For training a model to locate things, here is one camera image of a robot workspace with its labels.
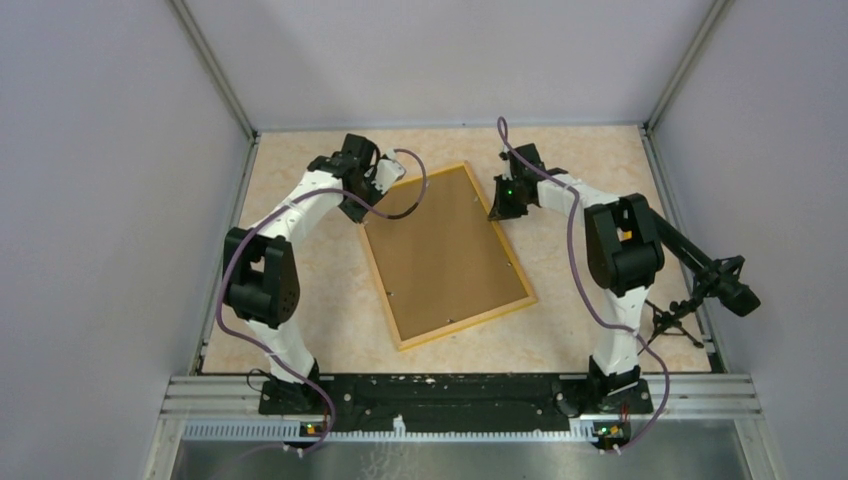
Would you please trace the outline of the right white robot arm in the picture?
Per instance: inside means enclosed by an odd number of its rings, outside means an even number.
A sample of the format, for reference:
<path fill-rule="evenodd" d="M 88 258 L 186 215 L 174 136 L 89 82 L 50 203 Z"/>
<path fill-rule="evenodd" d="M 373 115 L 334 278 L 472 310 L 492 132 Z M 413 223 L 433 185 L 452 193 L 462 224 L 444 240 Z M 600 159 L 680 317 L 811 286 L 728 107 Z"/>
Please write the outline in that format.
<path fill-rule="evenodd" d="M 612 412 L 638 398 L 641 381 L 639 350 L 642 310 L 656 274 L 664 266 L 664 251 L 653 211 L 640 194 L 620 196 L 594 188 L 563 169 L 544 166 L 533 144 L 504 147 L 505 171 L 495 179 L 491 221 L 517 219 L 531 205 L 567 218 L 568 255 L 579 274 L 573 245 L 575 225 L 584 228 L 586 261 L 606 307 L 587 308 L 601 328 L 589 357 L 585 383 L 578 387 L 576 411 Z"/>

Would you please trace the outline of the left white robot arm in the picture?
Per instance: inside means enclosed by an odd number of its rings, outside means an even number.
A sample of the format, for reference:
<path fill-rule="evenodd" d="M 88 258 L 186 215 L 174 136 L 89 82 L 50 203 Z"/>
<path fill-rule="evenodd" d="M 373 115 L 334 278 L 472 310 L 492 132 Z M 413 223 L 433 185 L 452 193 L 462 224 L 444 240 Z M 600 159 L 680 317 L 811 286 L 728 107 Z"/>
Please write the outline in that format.
<path fill-rule="evenodd" d="M 300 282 L 294 248 L 326 214 L 340 209 L 360 223 L 406 173 L 393 152 L 349 134 L 330 156 L 309 163 L 296 187 L 262 220 L 232 228 L 223 247 L 219 307 L 228 306 L 250 329 L 243 340 L 270 363 L 262 411 L 308 413 L 324 404 L 319 367 L 294 319 Z"/>

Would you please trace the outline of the yellow picture frame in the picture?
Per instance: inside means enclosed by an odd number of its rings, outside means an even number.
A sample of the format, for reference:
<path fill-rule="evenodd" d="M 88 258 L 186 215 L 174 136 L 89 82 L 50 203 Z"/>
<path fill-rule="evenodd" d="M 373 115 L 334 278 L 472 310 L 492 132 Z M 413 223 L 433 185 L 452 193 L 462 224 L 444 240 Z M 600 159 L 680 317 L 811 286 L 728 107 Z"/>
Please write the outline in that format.
<path fill-rule="evenodd" d="M 400 220 L 373 217 L 361 238 L 391 338 L 400 351 L 530 306 L 537 295 L 467 162 L 393 186 L 381 204 Z"/>

